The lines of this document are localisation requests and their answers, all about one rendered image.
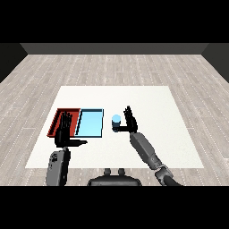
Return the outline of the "light blue shallow open box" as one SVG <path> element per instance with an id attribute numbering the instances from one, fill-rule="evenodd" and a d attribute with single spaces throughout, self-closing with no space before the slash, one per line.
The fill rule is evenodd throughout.
<path id="1" fill-rule="evenodd" d="M 76 138 L 101 138 L 104 110 L 102 108 L 82 108 L 74 136 Z"/>

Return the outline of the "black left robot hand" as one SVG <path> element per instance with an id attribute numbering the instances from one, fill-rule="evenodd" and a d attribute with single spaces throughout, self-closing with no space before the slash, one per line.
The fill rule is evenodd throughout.
<path id="1" fill-rule="evenodd" d="M 79 147 L 82 144 L 87 144 L 86 140 L 71 140 L 70 139 L 70 127 L 72 123 L 72 115 L 64 112 L 61 115 L 59 127 L 55 132 L 55 145 L 58 148 L 64 147 Z"/>

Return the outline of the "small blue can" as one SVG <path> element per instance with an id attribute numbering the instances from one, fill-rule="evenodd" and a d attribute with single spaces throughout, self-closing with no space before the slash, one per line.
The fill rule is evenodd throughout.
<path id="1" fill-rule="evenodd" d="M 120 124 L 121 124 L 121 116 L 118 114 L 115 114 L 112 117 L 112 130 L 114 132 L 118 132 L 118 128 L 120 127 Z"/>

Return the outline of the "red shallow open box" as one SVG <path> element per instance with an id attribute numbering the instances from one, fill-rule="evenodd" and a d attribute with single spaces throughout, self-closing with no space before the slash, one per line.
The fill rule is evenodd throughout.
<path id="1" fill-rule="evenodd" d="M 49 131 L 47 133 L 47 137 L 54 138 L 55 132 L 60 124 L 61 116 L 64 112 L 66 112 L 72 116 L 72 123 L 70 127 L 70 137 L 74 138 L 76 136 L 75 132 L 76 132 L 78 118 L 80 116 L 80 111 L 81 110 L 79 108 L 58 108 L 55 112 L 55 116 L 50 125 Z"/>

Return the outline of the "dark grey robot body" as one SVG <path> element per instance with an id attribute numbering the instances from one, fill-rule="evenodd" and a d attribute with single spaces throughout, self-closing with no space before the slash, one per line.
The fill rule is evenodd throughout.
<path id="1" fill-rule="evenodd" d="M 141 182 L 127 176 L 123 168 L 118 169 L 118 175 L 111 175 L 111 169 L 106 168 L 102 176 L 90 179 L 88 186 L 141 186 Z"/>

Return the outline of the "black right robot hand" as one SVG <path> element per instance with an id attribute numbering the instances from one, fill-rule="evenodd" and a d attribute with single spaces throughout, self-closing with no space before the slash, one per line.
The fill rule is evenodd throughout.
<path id="1" fill-rule="evenodd" d="M 135 117 L 132 115 L 131 108 L 127 106 L 124 111 L 124 117 L 126 121 L 125 126 L 113 127 L 114 131 L 127 131 L 129 133 L 136 133 L 138 130 L 138 124 Z"/>

